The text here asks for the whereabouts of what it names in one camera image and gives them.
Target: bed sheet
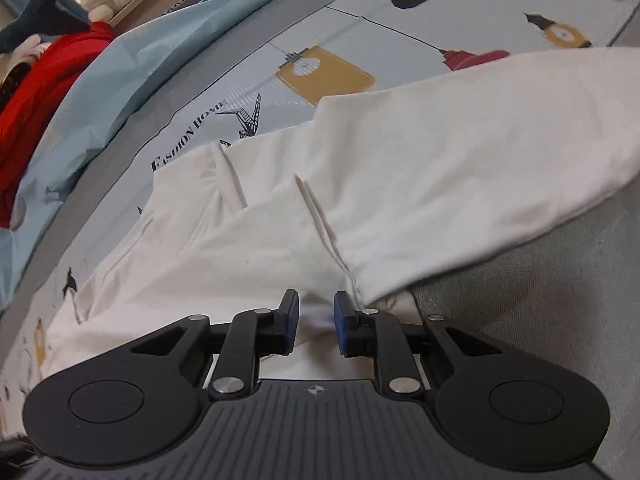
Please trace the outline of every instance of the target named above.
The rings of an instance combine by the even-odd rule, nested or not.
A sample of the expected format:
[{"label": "bed sheet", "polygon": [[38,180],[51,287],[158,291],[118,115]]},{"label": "bed sheet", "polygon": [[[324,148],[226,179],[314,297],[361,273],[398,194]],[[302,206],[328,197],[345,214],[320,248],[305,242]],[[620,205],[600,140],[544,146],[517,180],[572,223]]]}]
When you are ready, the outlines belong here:
[{"label": "bed sheet", "polygon": [[[124,173],[110,177],[108,187],[97,192],[95,211],[82,220],[57,266],[30,298],[0,376],[9,432],[21,429],[20,407],[38,382],[46,326],[62,304],[62,290],[81,286],[135,224],[157,168],[204,142],[232,143],[300,124],[313,116],[324,94],[389,88],[450,72],[460,63],[454,53],[468,59],[467,54],[496,50],[562,48],[563,41],[609,45],[638,6],[638,0],[329,0],[302,20],[293,18],[290,7],[302,1],[281,0],[279,7],[272,2],[270,14],[258,12],[213,44],[130,118],[114,141],[121,140],[126,152],[108,149],[96,161],[107,170],[127,159]],[[265,20],[279,27],[283,15],[292,20],[284,32],[263,32],[265,40],[237,64],[220,68],[230,59],[223,50],[233,49],[234,36],[243,52],[258,41],[256,30],[268,28]],[[307,84],[305,77],[314,75],[315,82]],[[346,88],[336,88],[336,82]],[[136,142],[125,144],[126,136],[136,136]],[[92,178],[98,180],[95,171]],[[96,183],[80,184],[86,185],[77,192],[92,200]],[[69,219],[74,214],[63,212]]]},{"label": "bed sheet", "polygon": [[185,63],[270,0],[211,0],[127,32],[82,74],[52,118],[18,189],[24,220],[0,231],[0,309],[34,246],[73,188],[131,113]]}]

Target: gray fabric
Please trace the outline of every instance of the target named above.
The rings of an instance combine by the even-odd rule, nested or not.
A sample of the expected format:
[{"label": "gray fabric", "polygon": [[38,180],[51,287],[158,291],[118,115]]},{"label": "gray fabric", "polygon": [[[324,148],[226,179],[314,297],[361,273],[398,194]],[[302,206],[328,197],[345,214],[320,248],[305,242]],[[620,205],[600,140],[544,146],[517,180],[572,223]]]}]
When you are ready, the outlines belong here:
[{"label": "gray fabric", "polygon": [[612,44],[615,46],[640,46],[640,12],[638,8]]},{"label": "gray fabric", "polygon": [[596,463],[640,478],[640,177],[578,218],[490,260],[412,286],[443,314],[587,377],[611,425]]}]

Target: shark plush toy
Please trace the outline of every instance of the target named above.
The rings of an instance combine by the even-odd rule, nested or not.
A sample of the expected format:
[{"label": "shark plush toy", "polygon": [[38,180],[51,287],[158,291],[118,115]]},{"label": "shark plush toy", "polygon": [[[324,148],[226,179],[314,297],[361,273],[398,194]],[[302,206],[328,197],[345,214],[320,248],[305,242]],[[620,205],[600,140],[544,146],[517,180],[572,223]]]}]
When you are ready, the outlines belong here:
[{"label": "shark plush toy", "polygon": [[73,15],[57,0],[29,0],[20,16],[0,30],[0,54],[12,52],[33,34],[58,36],[89,29],[86,14]]}]

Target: red cloth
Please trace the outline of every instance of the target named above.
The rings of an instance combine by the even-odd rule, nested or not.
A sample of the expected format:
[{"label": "red cloth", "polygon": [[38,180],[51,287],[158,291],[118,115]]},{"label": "red cloth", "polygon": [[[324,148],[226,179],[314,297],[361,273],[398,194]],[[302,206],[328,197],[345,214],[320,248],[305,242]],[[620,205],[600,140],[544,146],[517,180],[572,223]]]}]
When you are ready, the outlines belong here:
[{"label": "red cloth", "polygon": [[113,38],[107,23],[95,22],[54,41],[0,114],[0,227],[9,227],[18,184],[53,114]]}]

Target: yellow tag print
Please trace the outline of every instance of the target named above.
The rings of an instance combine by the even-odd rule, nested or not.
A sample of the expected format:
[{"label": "yellow tag print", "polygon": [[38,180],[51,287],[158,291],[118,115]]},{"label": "yellow tag print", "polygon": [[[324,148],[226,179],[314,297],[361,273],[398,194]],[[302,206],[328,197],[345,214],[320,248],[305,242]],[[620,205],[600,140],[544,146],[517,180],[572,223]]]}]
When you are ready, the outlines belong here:
[{"label": "yellow tag print", "polygon": [[375,81],[371,74],[320,46],[292,56],[276,77],[313,106],[327,95],[362,92]]},{"label": "yellow tag print", "polygon": [[38,373],[38,382],[40,382],[42,380],[40,367],[47,357],[47,331],[40,318],[38,318],[36,330],[33,331],[33,345],[36,348],[36,370]]},{"label": "yellow tag print", "polygon": [[4,401],[0,397],[0,438],[6,436],[6,416],[4,415]]}]

